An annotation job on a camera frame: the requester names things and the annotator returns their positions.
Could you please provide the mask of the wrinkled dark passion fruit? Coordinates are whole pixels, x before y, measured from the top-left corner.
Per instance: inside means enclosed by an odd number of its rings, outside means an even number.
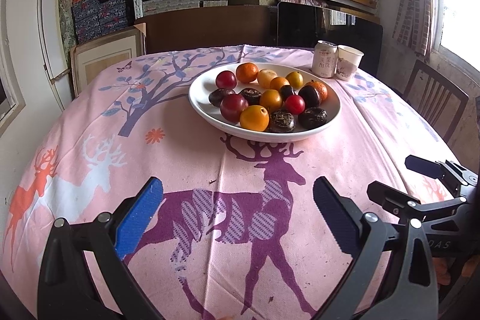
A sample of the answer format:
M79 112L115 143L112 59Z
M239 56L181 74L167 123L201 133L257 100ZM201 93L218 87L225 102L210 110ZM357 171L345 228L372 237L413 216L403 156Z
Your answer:
M310 107L298 115L298 124L307 130L321 127L327 123L328 114L320 107Z

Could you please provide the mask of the large orange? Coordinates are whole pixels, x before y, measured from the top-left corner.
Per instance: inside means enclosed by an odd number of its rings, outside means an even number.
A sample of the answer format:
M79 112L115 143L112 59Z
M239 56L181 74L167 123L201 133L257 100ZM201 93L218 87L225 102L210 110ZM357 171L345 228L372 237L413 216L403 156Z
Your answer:
M263 106L249 106L241 113L239 123L244 129L263 132L269 126L269 113Z

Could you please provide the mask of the small orange tangerine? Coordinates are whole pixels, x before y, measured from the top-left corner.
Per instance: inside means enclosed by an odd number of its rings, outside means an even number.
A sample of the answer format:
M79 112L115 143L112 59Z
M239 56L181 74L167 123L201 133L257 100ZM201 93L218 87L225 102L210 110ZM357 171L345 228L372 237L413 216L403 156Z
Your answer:
M263 106L269 113L280 110L283 106L281 94L274 89L265 90L260 98L259 104Z

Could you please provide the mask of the small yellow fruit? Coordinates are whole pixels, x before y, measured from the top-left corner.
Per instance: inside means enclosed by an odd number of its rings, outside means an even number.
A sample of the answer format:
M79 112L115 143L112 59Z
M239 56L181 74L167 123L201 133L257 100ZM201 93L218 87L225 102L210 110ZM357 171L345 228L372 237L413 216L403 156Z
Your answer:
M304 86L304 77L299 71L292 71L287 76L290 86L295 90L300 90Z

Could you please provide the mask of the small orange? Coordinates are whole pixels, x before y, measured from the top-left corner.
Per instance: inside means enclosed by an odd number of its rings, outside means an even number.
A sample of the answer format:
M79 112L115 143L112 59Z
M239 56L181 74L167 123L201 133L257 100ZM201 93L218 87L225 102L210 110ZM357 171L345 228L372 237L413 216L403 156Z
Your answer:
M290 82L288 81L288 79L277 76L270 81L269 88L280 91L283 86L288 86L289 84Z

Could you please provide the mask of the dark water chestnut front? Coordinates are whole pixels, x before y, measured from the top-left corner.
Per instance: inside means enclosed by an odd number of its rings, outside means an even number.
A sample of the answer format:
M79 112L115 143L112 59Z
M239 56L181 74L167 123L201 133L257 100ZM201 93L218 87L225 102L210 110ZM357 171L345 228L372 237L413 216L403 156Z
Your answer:
M220 107L223 99L232 94L235 92L231 88L218 88L208 95L208 100L214 107Z

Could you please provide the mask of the yellow round pear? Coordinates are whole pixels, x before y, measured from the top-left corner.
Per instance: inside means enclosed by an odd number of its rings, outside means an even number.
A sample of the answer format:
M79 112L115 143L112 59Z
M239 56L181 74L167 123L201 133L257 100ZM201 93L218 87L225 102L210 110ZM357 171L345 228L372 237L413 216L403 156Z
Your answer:
M277 73L271 69L260 69L257 74L257 82L260 87L269 89L271 81L277 77Z

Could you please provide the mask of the red plum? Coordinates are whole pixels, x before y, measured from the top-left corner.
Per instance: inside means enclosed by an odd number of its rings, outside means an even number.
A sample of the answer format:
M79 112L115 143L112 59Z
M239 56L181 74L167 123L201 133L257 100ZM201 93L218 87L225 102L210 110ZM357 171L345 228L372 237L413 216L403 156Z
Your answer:
M241 94L234 93L224 97L220 105L222 117L230 123L238 123L241 113L248 107L248 102Z
M237 86L237 78L232 71L222 71L216 76L216 87L234 89Z

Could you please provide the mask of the wooden chair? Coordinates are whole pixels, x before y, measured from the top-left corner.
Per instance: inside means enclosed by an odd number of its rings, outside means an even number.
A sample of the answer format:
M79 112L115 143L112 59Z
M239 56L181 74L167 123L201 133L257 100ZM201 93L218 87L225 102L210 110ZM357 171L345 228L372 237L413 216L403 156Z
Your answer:
M428 124L430 124L431 127L434 127L434 125L437 124L452 97L458 101L458 107L448 123L446 132L442 136L443 140L448 143L465 112L470 97L465 91L450 81L450 79L443 76L428 64L416 60L411 75L409 76L408 83L402 94L402 98L405 101L408 101L410 94L413 91L416 77L419 76L420 73L426 75L426 82L422 90L420 103L416 107L416 111Z

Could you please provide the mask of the orange tangerine with stem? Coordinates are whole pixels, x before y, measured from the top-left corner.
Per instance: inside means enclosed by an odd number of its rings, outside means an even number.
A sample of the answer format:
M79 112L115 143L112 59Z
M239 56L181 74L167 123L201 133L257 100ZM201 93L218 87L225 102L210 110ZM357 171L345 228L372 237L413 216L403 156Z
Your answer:
M315 90L319 94L321 102L325 101L328 98L328 89L323 82L310 80L309 82L306 82L306 85L315 88Z

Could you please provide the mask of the white beverage can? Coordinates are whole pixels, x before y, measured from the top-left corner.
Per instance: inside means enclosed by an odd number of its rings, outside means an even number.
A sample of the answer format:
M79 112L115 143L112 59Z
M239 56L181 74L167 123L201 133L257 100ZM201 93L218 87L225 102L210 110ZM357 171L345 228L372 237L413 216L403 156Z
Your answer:
M322 78L332 78L337 65L337 46L331 42L318 40L313 52L312 72Z

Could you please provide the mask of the red plum on plate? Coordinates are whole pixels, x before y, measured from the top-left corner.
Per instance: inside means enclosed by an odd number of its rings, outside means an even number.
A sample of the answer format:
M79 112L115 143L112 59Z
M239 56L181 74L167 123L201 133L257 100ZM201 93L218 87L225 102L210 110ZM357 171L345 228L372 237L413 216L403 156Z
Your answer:
M224 97L220 105L222 117L230 123L238 123L241 113L248 107L248 102L241 94L234 93Z

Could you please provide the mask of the framed picture leaning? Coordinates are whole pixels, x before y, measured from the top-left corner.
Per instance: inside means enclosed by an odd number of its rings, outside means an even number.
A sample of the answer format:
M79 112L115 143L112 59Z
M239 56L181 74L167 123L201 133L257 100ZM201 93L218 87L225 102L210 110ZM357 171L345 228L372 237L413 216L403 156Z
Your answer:
M74 46L70 55L75 96L109 66L145 54L145 39L146 24L139 23Z

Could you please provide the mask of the dark wooden cabinet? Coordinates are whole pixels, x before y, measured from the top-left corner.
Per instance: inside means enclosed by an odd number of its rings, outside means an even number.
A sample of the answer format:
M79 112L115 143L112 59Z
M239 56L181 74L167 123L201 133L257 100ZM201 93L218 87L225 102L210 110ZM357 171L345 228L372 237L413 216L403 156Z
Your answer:
M172 50L253 45L275 46L276 7L227 6L174 10L142 17L148 54Z

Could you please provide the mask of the stack of patterned boxes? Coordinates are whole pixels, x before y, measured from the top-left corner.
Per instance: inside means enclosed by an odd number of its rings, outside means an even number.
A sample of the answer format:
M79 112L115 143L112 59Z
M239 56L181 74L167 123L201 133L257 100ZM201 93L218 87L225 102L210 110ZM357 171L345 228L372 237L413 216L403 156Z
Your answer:
M72 0L78 44L127 28L131 22L131 0Z

